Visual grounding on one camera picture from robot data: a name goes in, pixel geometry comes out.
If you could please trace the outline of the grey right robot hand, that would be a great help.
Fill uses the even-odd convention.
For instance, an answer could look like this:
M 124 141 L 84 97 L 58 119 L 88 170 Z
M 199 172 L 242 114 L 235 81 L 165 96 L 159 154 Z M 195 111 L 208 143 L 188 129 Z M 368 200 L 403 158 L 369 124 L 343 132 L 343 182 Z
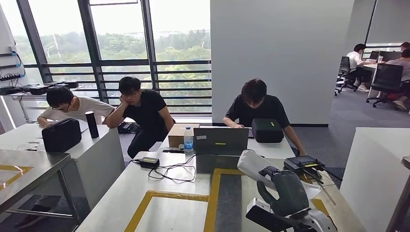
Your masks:
M 309 208 L 308 197 L 299 177 L 292 171 L 280 171 L 267 166 L 259 171 L 262 177 L 269 176 L 275 185 L 279 198 L 274 198 L 263 181 L 257 181 L 257 189 L 262 199 L 270 205 L 272 211 L 280 216 L 289 216 Z

